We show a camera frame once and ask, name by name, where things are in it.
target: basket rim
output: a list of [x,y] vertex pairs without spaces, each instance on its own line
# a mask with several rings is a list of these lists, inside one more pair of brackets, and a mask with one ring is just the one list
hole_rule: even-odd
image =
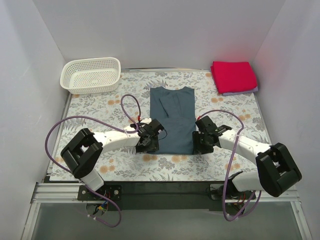
[[[87,61],[87,60],[91,61],[91,60],[110,60],[110,59],[115,60],[115,61],[118,63],[118,65],[119,65],[118,76],[117,76],[117,78],[116,78],[116,80],[115,80],[114,83],[111,83],[111,84],[108,84],[108,85],[103,85],[103,86],[90,86],[90,87],[77,87],[77,88],[70,88],[70,87],[66,87],[66,86],[63,85],[63,81],[64,81],[63,79],[64,79],[64,77],[65,77],[66,70],[68,69],[68,67],[69,67],[70,65],[72,65],[72,64],[74,64],[74,63],[82,62],[82,61]],[[62,72],[61,72],[61,75],[60,75],[60,86],[61,86],[63,89],[66,89],[66,90],[70,90],[70,89],[76,90],[76,89],[103,88],[103,87],[108,87],[108,86],[111,86],[111,85],[113,85],[113,84],[116,84],[116,83],[119,81],[119,79],[120,79],[120,75],[121,75],[121,64],[120,64],[120,61],[119,61],[117,58],[115,58],[115,57],[95,57],[95,58],[77,59],[77,60],[69,61],[69,62],[67,62],[67,63],[64,65],[64,67],[63,67],[63,69],[62,69]]]

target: floral pattern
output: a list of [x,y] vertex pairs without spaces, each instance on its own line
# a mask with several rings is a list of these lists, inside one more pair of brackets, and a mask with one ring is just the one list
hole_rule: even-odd
[[[218,94],[212,75],[207,71],[196,72],[123,72],[119,87],[112,92],[73,95],[67,116],[90,116],[116,127],[126,127],[131,121],[125,117],[120,106],[124,94],[133,94],[141,106],[142,118],[150,113],[150,88],[164,87],[175,90],[183,87],[195,89],[196,117],[212,109],[227,110],[243,120],[242,134],[267,143],[265,125],[260,116],[255,96],[252,93],[234,96]],[[137,120],[138,108],[131,98],[124,100],[127,112]],[[231,115],[210,113],[218,125],[228,125],[237,130],[240,123]],[[92,132],[109,131],[108,127],[87,119],[70,119],[63,125],[55,159],[66,166],[60,152],[82,128]],[[107,152],[100,156],[95,169],[105,181],[222,181],[231,152],[218,147],[214,153],[204,155],[150,155],[136,154],[134,147]],[[235,155],[231,173],[254,171],[256,166],[249,160]],[[51,181],[74,181],[74,177],[56,165],[52,168]]]

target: dark blue garment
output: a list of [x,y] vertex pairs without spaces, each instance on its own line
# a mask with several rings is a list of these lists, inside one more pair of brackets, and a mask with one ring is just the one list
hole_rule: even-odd
[[150,117],[167,131],[158,136],[159,150],[150,154],[193,154],[192,132],[196,130],[195,90],[150,88]]

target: white basket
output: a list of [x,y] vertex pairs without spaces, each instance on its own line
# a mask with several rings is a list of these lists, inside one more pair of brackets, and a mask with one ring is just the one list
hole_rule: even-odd
[[119,85],[121,65],[114,57],[74,60],[62,69],[60,85],[72,94],[114,91]]

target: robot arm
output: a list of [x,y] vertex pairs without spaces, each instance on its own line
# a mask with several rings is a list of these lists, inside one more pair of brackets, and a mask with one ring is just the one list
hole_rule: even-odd
[[[132,124],[124,129],[134,131]],[[119,131],[91,132],[88,128],[80,130],[61,151],[61,157],[76,179],[81,179],[93,191],[104,185],[104,180],[95,170],[99,156],[123,147],[135,147],[136,152],[157,151],[158,135],[164,127],[156,120],[147,118],[138,123],[138,131],[125,133]]]
[[[212,153],[214,146],[233,150],[237,133],[230,127],[217,127],[208,116],[197,120],[196,125],[199,132],[192,134],[194,154]],[[232,175],[227,189],[230,195],[264,190],[278,197],[302,178],[287,147],[281,143],[269,145],[240,136],[236,153],[256,164],[257,171]]]

